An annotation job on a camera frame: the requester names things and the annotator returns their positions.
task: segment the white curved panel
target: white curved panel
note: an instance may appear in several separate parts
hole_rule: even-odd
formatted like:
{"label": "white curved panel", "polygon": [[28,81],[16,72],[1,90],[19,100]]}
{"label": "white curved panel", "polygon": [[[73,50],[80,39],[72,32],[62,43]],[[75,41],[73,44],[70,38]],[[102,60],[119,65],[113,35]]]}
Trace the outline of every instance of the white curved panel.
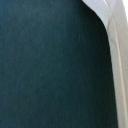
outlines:
{"label": "white curved panel", "polygon": [[119,128],[128,128],[128,1],[83,0],[102,20],[108,34]]}

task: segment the dark green background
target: dark green background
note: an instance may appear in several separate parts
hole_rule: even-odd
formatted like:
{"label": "dark green background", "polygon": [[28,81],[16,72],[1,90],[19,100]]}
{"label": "dark green background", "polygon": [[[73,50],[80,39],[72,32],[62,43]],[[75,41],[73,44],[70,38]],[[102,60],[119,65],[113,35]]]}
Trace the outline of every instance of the dark green background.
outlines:
{"label": "dark green background", "polygon": [[0,128],[117,128],[107,34],[81,0],[0,0]]}

